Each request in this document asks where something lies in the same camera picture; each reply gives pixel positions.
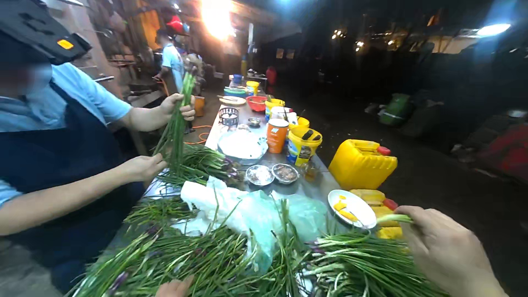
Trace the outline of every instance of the dark apron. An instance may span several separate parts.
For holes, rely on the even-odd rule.
[[[22,193],[85,179],[124,161],[106,126],[53,81],[50,86],[68,104],[66,128],[0,133],[0,178]],[[140,182],[123,185],[64,217],[7,238],[27,247],[51,270],[53,285],[66,293],[107,247],[143,192]]]

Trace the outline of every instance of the light green plastic bag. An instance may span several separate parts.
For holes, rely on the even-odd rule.
[[[251,230],[251,246],[248,248],[257,249],[254,271],[259,275],[267,272],[277,250],[277,240],[271,231],[277,236],[283,232],[280,220],[282,199],[288,201],[289,219],[301,241],[314,241],[326,232],[327,210],[324,203],[298,194],[283,196],[274,192],[272,196],[263,191],[251,192],[240,196],[242,201],[237,206]]]

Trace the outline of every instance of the metal basket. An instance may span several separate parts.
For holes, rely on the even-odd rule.
[[[224,126],[237,126],[238,125],[238,109],[234,107],[224,107],[218,111],[218,118],[220,124]]]

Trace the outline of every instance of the red plastic basket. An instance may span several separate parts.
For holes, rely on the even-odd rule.
[[[266,104],[264,103],[267,100],[263,96],[249,96],[246,98],[249,107],[256,112],[263,112],[266,110]]]

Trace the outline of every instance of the orange cup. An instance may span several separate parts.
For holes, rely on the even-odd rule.
[[[268,151],[279,154],[284,147],[289,123],[280,118],[272,118],[268,121]]]

